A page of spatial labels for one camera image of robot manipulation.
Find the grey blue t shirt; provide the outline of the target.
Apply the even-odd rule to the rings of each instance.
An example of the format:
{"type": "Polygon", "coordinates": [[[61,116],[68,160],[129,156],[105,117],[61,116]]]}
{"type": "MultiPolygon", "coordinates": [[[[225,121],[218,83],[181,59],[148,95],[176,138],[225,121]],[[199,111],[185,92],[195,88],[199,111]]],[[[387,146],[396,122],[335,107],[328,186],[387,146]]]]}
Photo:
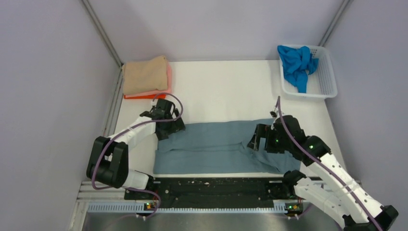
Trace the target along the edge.
{"type": "Polygon", "coordinates": [[[267,153],[247,147],[258,124],[273,119],[187,124],[158,142],[154,174],[284,174],[301,163],[289,152],[267,153]]]}

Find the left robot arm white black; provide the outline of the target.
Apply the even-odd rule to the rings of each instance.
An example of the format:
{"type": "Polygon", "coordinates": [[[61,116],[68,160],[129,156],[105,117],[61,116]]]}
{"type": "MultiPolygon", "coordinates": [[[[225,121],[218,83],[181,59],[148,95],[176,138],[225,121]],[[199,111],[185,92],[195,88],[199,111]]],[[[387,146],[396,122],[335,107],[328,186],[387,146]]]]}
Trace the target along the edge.
{"type": "Polygon", "coordinates": [[[183,112],[182,104],[177,108],[172,101],[153,100],[151,109],[142,112],[122,131],[109,137],[97,137],[86,170],[92,186],[98,189],[96,183],[99,182],[104,184],[103,189],[132,188],[143,199],[152,197],[154,186],[149,183],[152,176],[129,168],[129,152],[151,135],[161,141],[184,130],[183,112]]]}

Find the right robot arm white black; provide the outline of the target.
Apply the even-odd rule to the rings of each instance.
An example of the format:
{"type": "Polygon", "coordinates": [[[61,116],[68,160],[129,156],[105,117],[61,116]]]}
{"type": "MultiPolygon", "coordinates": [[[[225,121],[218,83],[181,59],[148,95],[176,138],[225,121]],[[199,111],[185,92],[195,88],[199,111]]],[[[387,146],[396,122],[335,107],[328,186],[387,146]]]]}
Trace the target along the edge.
{"type": "Polygon", "coordinates": [[[344,231],[387,231],[398,217],[392,205],[372,198],[337,161],[329,146],[317,136],[307,136],[291,115],[274,116],[271,125],[257,124],[248,147],[258,150],[265,140],[268,153],[289,152],[314,172],[330,192],[313,184],[299,170],[284,173],[282,192],[288,198],[300,197],[330,216],[344,231]]]}

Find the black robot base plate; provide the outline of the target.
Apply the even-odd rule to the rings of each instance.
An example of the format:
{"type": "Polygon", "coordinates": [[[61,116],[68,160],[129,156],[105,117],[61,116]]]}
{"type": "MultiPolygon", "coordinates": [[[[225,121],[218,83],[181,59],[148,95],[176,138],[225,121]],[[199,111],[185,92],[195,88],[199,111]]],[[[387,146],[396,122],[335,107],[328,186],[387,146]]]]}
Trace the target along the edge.
{"type": "Polygon", "coordinates": [[[157,201],[160,208],[272,208],[275,201],[303,200],[283,184],[283,178],[156,178],[146,192],[127,190],[126,200],[157,201]]]}

